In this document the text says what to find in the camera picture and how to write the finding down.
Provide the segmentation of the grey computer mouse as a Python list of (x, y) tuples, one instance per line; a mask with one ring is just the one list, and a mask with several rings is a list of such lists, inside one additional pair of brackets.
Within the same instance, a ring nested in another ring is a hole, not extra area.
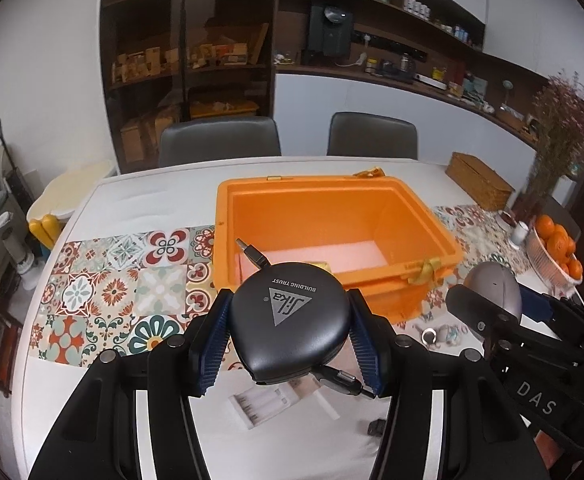
[(516, 276), (510, 269), (498, 262), (481, 262), (469, 271), (463, 285), (520, 321), (522, 296)]

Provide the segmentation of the black round Sika cable reel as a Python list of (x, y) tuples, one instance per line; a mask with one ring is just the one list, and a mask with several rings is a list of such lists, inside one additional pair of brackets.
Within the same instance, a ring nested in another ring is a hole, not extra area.
[(272, 264), (254, 246), (237, 244), (257, 271), (234, 292), (229, 330), (253, 382), (270, 386), (312, 375), (337, 392), (370, 396), (357, 377), (330, 365), (352, 326), (352, 302), (341, 283), (319, 266)]

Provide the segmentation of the pink basket of oranges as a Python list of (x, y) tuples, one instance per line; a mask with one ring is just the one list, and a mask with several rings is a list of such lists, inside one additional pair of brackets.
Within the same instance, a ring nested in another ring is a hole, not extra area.
[(535, 217), (525, 241), (528, 260), (555, 297), (571, 297), (584, 278), (576, 241), (549, 214)]

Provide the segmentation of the woven wicker box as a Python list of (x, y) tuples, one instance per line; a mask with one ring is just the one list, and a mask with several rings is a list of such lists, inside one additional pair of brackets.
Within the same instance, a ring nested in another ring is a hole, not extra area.
[(446, 174), (486, 211), (506, 208), (513, 187), (481, 159), (453, 152)]

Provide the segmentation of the orange plastic storage box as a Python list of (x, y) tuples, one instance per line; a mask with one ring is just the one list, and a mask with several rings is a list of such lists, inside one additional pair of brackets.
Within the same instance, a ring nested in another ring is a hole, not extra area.
[(214, 283), (237, 289), (256, 271), (239, 245), (270, 262), (323, 263), (391, 323), (421, 312), (463, 251), (432, 211), (392, 177), (234, 179), (217, 189)]

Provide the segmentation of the white battery charger with USB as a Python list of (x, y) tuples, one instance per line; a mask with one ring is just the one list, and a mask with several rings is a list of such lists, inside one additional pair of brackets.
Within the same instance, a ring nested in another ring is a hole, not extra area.
[(299, 400), (300, 397), (287, 382), (272, 386), (254, 386), (228, 398), (247, 430), (264, 424), (297, 404)]

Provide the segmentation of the white floor fan heater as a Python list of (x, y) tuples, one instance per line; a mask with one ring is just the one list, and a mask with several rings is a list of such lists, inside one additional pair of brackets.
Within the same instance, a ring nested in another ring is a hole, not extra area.
[(15, 264), (16, 273), (19, 275), (23, 288), (30, 292), (37, 286), (40, 277), (40, 269), (33, 252), (19, 237), (16, 236), (11, 211), (0, 214), (0, 241)]

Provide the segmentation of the dried flower bouquet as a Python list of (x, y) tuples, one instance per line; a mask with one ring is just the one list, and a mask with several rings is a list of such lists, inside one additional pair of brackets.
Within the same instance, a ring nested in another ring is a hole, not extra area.
[(577, 74), (558, 73), (534, 97), (536, 155), (511, 211), (530, 223), (559, 180), (584, 165), (584, 82)]

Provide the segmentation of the grey dining chair right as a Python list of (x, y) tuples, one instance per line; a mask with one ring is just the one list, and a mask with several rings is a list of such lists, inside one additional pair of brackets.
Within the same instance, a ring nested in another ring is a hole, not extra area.
[(411, 122), (356, 112), (335, 113), (327, 154), (374, 158), (418, 158), (418, 132)]

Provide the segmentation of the grey dining chair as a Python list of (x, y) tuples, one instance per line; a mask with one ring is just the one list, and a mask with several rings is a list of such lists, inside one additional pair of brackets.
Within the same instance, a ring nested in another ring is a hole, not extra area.
[(418, 158), (418, 132), (411, 122), (356, 112), (335, 113), (327, 154), (374, 158)]
[(166, 128), (158, 150), (158, 166), (280, 155), (278, 129), (273, 119), (213, 117)]

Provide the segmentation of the black upright vacuum cleaner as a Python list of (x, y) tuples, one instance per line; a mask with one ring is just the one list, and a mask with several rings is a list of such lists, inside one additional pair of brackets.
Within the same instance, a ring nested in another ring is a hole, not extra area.
[(0, 145), (4, 151), (4, 156), (7, 157), (8, 161), (7, 170), (4, 172), (4, 182), (6, 182), (7, 188), (18, 202), (24, 214), (26, 214), (30, 209), (30, 206), (33, 205), (34, 198), (32, 192), (30, 192), (30, 187), (27, 185), (19, 167), (15, 165), (13, 157), (9, 151), (8, 144), (4, 138), (4, 129), (2, 128), (1, 119)]

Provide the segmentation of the grey dining chair left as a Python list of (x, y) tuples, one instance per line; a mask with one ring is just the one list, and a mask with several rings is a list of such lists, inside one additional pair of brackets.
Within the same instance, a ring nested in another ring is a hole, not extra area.
[(278, 129), (273, 119), (213, 117), (166, 128), (158, 150), (158, 166), (280, 155)]

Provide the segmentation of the dark wooden shelf cabinet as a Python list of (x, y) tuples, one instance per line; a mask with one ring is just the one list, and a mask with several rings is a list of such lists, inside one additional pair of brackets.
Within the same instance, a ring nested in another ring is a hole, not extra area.
[[(176, 122), (269, 117), (288, 154), (324, 154), (343, 110), (412, 122), (420, 152), (494, 133), (534, 148), (545, 79), (486, 50), (487, 0), (101, 0), (106, 114), (118, 168), (158, 162)], [(350, 55), (306, 51), (312, 6), (354, 15)], [(426, 140), (447, 131), (452, 142)]]

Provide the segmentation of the keychain with white figurine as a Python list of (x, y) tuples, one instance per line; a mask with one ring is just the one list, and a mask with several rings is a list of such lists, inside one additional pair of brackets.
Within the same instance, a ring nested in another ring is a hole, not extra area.
[(457, 324), (442, 324), (437, 327), (414, 326), (419, 338), (428, 348), (458, 347), (463, 343), (463, 336), (467, 333), (465, 327)]

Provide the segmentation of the white USB wall adapter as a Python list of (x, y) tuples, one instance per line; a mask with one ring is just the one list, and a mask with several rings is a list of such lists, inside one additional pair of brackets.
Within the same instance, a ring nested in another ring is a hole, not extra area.
[(324, 388), (314, 376), (309, 375), (302, 378), (292, 379), (289, 382), (289, 386), (300, 400), (312, 398), (331, 419), (338, 420), (340, 418), (338, 411), (324, 395), (327, 389)]

